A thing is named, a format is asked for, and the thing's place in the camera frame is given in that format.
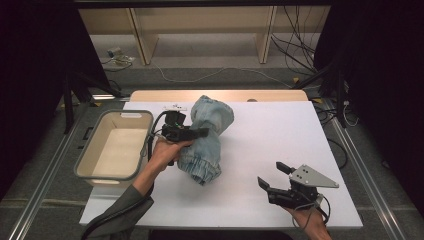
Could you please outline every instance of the human hand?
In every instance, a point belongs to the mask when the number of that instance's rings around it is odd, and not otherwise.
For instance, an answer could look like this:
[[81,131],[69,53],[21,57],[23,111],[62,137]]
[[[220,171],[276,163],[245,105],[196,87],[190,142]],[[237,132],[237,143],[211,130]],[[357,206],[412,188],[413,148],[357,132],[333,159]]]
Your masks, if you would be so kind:
[[308,210],[284,209],[293,216],[294,220],[305,231],[309,239],[331,239],[322,219],[322,214],[316,208],[312,207]]
[[170,142],[164,138],[156,141],[152,157],[141,173],[135,178],[133,186],[143,196],[147,194],[159,173],[165,170],[170,161],[178,160],[181,148],[189,146],[193,141]]
[[160,171],[165,170],[170,161],[177,161],[180,157],[180,150],[190,146],[193,141],[170,142],[164,138],[158,138],[152,157],[149,161],[159,167]]

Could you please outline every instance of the white tabletop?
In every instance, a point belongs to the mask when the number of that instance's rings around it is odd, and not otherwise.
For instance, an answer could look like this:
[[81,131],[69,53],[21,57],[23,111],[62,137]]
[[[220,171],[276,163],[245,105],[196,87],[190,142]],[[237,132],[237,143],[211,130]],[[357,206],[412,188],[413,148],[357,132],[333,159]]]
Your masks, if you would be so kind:
[[[157,117],[165,102],[128,102],[124,109],[149,110]],[[271,187],[287,190],[286,174],[277,161],[298,168],[307,164],[336,181],[338,189],[318,188],[331,204],[329,228],[360,228],[362,222],[334,160],[320,122],[310,102],[227,102],[234,123],[220,136],[222,174],[205,186],[195,183],[175,165],[155,181],[154,205],[137,223],[169,229],[283,229],[292,228],[291,215],[269,204],[257,177]],[[190,125],[193,103],[187,107]],[[94,187],[80,223],[103,213],[124,189]],[[321,204],[328,212],[325,201]]]

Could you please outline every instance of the plastic bin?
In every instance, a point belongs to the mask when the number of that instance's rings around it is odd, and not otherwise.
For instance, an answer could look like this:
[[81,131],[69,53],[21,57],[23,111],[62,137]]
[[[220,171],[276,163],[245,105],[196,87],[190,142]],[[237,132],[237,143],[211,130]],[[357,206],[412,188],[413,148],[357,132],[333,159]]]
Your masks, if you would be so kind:
[[141,169],[152,122],[149,111],[103,113],[74,167],[75,175],[93,186],[129,186]]

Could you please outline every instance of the gray jacket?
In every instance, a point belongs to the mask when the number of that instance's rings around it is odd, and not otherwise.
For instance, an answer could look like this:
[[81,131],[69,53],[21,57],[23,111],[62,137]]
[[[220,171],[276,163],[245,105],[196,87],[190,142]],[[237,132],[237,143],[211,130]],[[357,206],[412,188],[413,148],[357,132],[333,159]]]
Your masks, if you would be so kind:
[[[109,207],[103,214],[94,218],[87,224],[84,230],[89,228],[98,219],[109,216],[110,214],[116,213],[122,209],[133,205],[140,201],[143,196],[138,192],[132,185],[122,194],[116,202]],[[148,197],[147,200],[142,204],[125,214],[116,217],[105,224],[96,228],[88,237],[90,240],[124,240],[130,239],[131,233],[134,230],[135,224],[140,220],[141,217],[149,210],[153,205],[153,199]]]

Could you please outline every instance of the light blue cloth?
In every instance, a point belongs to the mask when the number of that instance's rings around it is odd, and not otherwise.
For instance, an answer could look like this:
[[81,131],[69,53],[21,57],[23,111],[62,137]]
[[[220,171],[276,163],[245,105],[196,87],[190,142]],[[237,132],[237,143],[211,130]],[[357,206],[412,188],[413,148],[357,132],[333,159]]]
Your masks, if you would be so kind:
[[190,129],[209,128],[209,134],[181,150],[178,168],[204,185],[221,174],[221,142],[218,136],[234,122],[234,113],[227,104],[203,95],[191,109],[191,120]]

